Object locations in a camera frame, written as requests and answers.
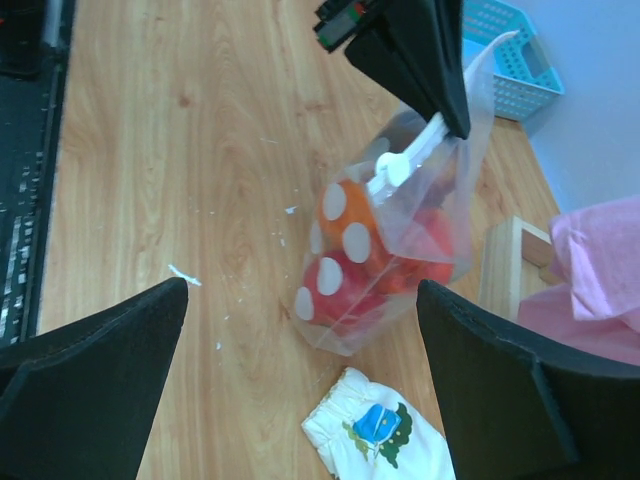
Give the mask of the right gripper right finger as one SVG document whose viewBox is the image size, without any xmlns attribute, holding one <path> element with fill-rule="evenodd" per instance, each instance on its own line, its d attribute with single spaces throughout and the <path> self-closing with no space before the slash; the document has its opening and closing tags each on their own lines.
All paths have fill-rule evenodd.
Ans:
<svg viewBox="0 0 640 480">
<path fill-rule="evenodd" d="M 639 369 L 424 280 L 417 315 L 459 479 L 636 479 Z"/>
</svg>

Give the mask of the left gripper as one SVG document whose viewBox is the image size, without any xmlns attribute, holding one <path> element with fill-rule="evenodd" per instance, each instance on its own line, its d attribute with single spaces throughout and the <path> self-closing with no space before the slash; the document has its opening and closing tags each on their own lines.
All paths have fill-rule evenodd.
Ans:
<svg viewBox="0 0 640 480">
<path fill-rule="evenodd" d="M 424 120 L 439 113 L 452 135 L 469 136 L 461 1 L 324 1 L 315 15 L 325 51 L 355 35 L 344 54 L 356 69 Z"/>
</svg>

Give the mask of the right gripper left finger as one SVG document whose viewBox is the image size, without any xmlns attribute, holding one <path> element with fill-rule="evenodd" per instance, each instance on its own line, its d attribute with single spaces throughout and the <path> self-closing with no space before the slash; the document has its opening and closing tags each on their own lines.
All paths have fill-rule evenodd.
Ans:
<svg viewBox="0 0 640 480">
<path fill-rule="evenodd" d="M 2 348 L 2 478 L 135 478 L 187 305 L 173 277 Z"/>
</svg>

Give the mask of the clear zip top bag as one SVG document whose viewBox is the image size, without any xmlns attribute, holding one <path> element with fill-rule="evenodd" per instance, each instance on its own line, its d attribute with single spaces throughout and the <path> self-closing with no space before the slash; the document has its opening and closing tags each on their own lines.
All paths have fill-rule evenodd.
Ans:
<svg viewBox="0 0 640 480">
<path fill-rule="evenodd" d="M 311 346 L 352 355 L 397 321 L 415 300 L 421 281 L 445 285 L 470 269 L 470 209 L 494 123 L 494 51 L 509 39 L 511 34 L 503 33 L 465 60 L 471 120 L 466 139 L 452 135 L 441 115 L 426 121 L 401 105 L 361 154 L 324 187 L 344 179 L 364 187 L 390 258 L 380 268 L 362 264 L 372 289 L 386 299 L 383 317 L 363 332 L 339 337 L 300 320 L 293 305 L 295 326 Z M 311 252 L 310 232 L 298 289 L 309 264 L 326 253 Z"/>
</svg>

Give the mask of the orange fake fruit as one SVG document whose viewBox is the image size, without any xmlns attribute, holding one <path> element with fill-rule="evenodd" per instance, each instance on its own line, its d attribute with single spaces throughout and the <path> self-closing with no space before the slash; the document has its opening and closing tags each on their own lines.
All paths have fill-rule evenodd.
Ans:
<svg viewBox="0 0 640 480">
<path fill-rule="evenodd" d="M 380 268 L 390 258 L 365 189 L 350 179 L 323 189 L 310 232 L 313 254 L 342 250 L 356 264 Z"/>
</svg>

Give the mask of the red fake fruit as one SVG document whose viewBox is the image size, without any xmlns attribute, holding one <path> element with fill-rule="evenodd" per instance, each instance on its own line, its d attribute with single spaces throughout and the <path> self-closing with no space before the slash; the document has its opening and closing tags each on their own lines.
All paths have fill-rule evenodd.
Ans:
<svg viewBox="0 0 640 480">
<path fill-rule="evenodd" d="M 309 264 L 294 307 L 300 320 L 345 338 L 376 324 L 385 303 L 385 297 L 370 286 L 364 266 L 333 250 Z"/>
</svg>

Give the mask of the light blue plastic basket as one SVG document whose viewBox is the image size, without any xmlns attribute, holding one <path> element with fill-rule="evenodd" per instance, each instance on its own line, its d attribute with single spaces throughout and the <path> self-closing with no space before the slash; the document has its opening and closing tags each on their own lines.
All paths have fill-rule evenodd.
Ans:
<svg viewBox="0 0 640 480">
<path fill-rule="evenodd" d="M 503 1 L 463 3 L 466 61 L 506 32 L 515 36 L 494 51 L 495 112 L 523 122 L 565 93 L 528 15 Z"/>
</svg>

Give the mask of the dinosaur print cloth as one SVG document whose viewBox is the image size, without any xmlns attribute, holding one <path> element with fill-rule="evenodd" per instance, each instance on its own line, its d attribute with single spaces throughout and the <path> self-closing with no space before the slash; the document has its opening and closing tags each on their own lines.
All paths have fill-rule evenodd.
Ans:
<svg viewBox="0 0 640 480">
<path fill-rule="evenodd" d="M 453 479 L 445 438 L 397 391 L 347 367 L 301 424 L 336 479 Z"/>
</svg>

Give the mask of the wooden clothes rack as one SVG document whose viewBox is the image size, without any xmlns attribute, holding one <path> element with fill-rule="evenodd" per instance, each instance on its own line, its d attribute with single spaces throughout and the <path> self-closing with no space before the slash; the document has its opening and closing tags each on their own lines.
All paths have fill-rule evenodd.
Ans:
<svg viewBox="0 0 640 480">
<path fill-rule="evenodd" d="M 478 304 L 516 321 L 522 299 L 562 282 L 550 270 L 553 254 L 548 233 L 517 216 L 490 228 L 484 245 Z"/>
</svg>

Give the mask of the pink shirt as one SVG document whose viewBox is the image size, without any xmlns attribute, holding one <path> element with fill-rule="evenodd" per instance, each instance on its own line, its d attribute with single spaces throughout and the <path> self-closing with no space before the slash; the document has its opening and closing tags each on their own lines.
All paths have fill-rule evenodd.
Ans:
<svg viewBox="0 0 640 480">
<path fill-rule="evenodd" d="M 520 302 L 517 323 L 587 353 L 639 363 L 639 197 L 549 222 L 561 283 Z"/>
</svg>

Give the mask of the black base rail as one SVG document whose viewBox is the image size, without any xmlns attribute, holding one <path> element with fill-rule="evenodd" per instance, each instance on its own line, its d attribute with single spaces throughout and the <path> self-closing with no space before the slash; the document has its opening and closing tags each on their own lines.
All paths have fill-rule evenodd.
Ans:
<svg viewBox="0 0 640 480">
<path fill-rule="evenodd" d="M 35 336 L 76 4 L 1 4 L 1 344 Z"/>
</svg>

